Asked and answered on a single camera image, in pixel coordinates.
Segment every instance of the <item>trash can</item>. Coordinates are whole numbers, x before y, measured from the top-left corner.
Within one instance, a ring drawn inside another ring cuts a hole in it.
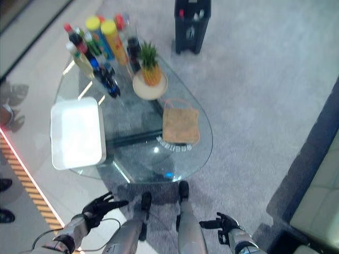
[[[199,54],[211,17],[211,0],[175,0],[175,51]]]

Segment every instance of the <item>white plastic container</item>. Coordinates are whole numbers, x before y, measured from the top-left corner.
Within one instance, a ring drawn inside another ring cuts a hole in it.
[[[96,165],[106,159],[103,116],[94,98],[55,104],[50,136],[52,164],[58,170]]]

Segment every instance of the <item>glass table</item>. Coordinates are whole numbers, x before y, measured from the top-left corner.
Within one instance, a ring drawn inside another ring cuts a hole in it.
[[[70,170],[119,184],[162,183],[188,177],[207,162],[213,145],[209,120],[168,64],[162,58],[158,58],[158,63],[167,76],[167,90],[161,98],[146,101],[133,91],[132,78],[125,67],[113,66],[121,96],[112,98],[102,84],[88,79],[70,61],[63,72],[56,103],[88,96],[95,98],[103,112],[107,154],[106,161],[100,165]],[[199,142],[174,144],[162,140],[162,116],[167,100],[175,108],[189,107],[182,103],[184,101],[199,111]]]

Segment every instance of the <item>pineapple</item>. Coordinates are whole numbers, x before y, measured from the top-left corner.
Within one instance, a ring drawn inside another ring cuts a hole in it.
[[[142,60],[142,76],[144,77],[145,83],[149,86],[156,86],[161,80],[161,68],[158,65],[157,51],[150,43],[141,46],[140,59]]]

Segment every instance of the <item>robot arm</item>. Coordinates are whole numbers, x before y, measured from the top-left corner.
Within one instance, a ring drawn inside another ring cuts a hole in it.
[[[31,254],[71,254],[79,248],[82,239],[92,228],[100,225],[102,218],[112,209],[128,204],[128,201],[109,202],[113,199],[112,193],[96,198],[86,205],[81,214],[75,215],[71,221],[58,232],[51,242],[43,247],[33,249]]]
[[[266,254],[255,244],[252,237],[243,230],[238,222],[228,215],[217,213],[214,221],[201,221],[204,229],[219,229],[218,239],[220,244],[229,245],[233,254]]]

